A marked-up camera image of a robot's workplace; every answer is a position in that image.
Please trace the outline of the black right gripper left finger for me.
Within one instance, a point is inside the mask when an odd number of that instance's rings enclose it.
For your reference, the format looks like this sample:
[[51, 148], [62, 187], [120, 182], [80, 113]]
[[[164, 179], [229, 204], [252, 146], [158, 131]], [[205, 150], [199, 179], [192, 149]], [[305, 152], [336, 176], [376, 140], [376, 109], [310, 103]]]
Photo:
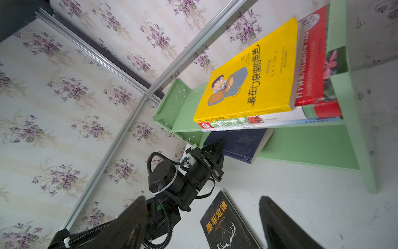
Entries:
[[95, 238], [79, 249], [139, 249], [147, 219], [146, 198], [138, 197]]

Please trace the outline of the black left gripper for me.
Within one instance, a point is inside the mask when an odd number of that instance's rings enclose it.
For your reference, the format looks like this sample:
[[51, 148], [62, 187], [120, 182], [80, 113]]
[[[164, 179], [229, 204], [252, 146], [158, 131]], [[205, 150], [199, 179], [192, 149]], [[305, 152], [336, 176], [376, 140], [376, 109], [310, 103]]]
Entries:
[[190, 154], [196, 159], [196, 163], [191, 167], [184, 166], [187, 192], [199, 192], [209, 179], [221, 181], [224, 174], [222, 149], [225, 142], [223, 138], [202, 149], [191, 147]]

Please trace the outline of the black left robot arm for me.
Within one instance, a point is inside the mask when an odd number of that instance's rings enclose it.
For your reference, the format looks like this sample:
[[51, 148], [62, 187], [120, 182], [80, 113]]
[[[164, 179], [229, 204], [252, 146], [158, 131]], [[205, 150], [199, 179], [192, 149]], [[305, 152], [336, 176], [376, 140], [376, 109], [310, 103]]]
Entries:
[[60, 230], [50, 249], [164, 249], [171, 242], [180, 212], [190, 212], [195, 199], [211, 195], [199, 192], [208, 181], [220, 182], [224, 174], [225, 139], [186, 150], [194, 162], [172, 161], [160, 152], [148, 157], [150, 199], [139, 196], [116, 219], [80, 233]]

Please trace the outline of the dark blue book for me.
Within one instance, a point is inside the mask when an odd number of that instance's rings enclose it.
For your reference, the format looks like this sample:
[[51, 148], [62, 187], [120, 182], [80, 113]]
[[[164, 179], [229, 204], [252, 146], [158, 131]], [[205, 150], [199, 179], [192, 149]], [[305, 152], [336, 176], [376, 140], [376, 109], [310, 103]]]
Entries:
[[252, 164], [274, 132], [274, 128], [214, 131], [207, 137], [203, 147], [224, 139], [223, 155]]

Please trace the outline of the yellow book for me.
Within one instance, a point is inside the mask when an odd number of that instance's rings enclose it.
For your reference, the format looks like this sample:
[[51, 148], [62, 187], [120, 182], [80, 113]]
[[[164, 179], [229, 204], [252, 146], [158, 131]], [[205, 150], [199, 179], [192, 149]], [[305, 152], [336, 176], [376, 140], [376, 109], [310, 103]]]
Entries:
[[193, 121], [202, 123], [292, 111], [304, 41], [305, 30], [293, 17], [214, 70]]

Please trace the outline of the green red nature book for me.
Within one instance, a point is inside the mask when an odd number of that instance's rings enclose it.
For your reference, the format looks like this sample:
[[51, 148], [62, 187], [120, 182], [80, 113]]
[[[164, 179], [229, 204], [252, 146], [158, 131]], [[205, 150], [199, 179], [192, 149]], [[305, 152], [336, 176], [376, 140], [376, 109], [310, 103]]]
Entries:
[[342, 117], [331, 76], [346, 71], [345, 48], [326, 50], [330, 5], [302, 19], [306, 30], [295, 108], [258, 115], [264, 121]]

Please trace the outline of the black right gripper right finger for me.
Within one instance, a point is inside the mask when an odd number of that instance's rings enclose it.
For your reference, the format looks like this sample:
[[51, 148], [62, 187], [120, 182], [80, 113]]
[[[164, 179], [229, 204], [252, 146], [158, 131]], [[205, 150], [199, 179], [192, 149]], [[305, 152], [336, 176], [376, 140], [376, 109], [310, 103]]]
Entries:
[[262, 196], [259, 213], [269, 249], [321, 249], [270, 197]]

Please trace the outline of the white blue swirl book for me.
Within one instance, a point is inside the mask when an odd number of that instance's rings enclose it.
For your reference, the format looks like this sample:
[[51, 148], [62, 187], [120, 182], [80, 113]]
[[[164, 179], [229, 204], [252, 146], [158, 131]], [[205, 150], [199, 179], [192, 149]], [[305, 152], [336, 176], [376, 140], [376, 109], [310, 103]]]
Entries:
[[335, 122], [342, 120], [340, 117], [333, 118], [318, 118], [318, 119], [302, 119], [290, 121], [264, 121], [260, 116], [244, 117], [229, 120], [216, 120], [209, 122], [201, 122], [198, 125], [204, 132], [212, 131], [227, 131], [227, 130], [242, 130], [242, 129], [255, 129], [255, 128], [272, 128], [281, 126], [294, 126], [294, 125], [312, 125], [318, 123]]

